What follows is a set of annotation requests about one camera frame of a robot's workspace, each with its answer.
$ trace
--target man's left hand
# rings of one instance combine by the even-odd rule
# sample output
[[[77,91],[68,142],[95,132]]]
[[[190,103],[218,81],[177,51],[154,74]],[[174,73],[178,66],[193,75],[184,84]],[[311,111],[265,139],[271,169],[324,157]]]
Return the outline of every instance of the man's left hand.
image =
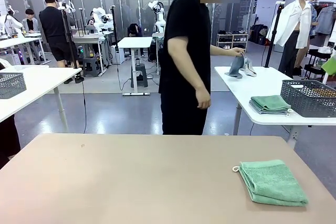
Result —
[[[234,47],[230,50],[234,53],[235,56],[244,56],[245,54],[245,50],[243,48]]]

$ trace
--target stool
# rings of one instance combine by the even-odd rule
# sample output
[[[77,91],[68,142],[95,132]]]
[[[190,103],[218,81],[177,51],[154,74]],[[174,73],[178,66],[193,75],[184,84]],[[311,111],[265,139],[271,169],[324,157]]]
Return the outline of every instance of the stool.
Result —
[[[92,70],[88,71],[87,70],[87,64],[91,65]],[[85,57],[83,58],[83,75],[84,77],[87,74],[92,75],[93,77],[98,77],[100,73],[100,68],[99,68],[99,64],[98,64],[98,60],[96,57]]]
[[[138,85],[143,85],[145,88],[148,87],[148,81],[147,81],[147,73],[146,73],[146,67],[145,64],[140,64],[139,66],[135,66],[136,71],[142,72],[143,80],[138,80]],[[131,67],[131,88],[134,88],[133,83],[133,66]]]

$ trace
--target man's right hand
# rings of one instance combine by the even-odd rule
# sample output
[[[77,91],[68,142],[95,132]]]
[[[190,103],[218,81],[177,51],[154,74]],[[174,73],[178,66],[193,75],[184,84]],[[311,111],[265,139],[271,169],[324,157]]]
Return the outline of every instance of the man's right hand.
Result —
[[[211,97],[209,92],[205,87],[200,89],[196,89],[196,98],[198,101],[198,108],[201,110],[205,110],[211,106]]]

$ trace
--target wire basket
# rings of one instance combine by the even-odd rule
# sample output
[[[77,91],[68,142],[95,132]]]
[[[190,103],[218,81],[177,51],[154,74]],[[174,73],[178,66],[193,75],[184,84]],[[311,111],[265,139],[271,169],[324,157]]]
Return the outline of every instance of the wire basket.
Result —
[[[25,91],[23,73],[0,72],[0,99],[9,99]]]
[[[284,80],[282,98],[305,118],[336,118],[336,90],[315,80]]]

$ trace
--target shorts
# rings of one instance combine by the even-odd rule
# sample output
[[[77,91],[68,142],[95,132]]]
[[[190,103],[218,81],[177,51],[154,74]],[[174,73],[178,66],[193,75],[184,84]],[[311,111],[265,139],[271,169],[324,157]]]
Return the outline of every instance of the shorts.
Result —
[[[57,61],[72,61],[72,56],[70,52],[69,43],[61,42],[55,44],[49,44],[52,54],[54,55]],[[73,56],[75,60],[78,60],[78,51],[75,43],[72,43],[72,49],[74,51]]]
[[[202,135],[207,110],[197,108],[193,94],[161,94],[163,135]]]

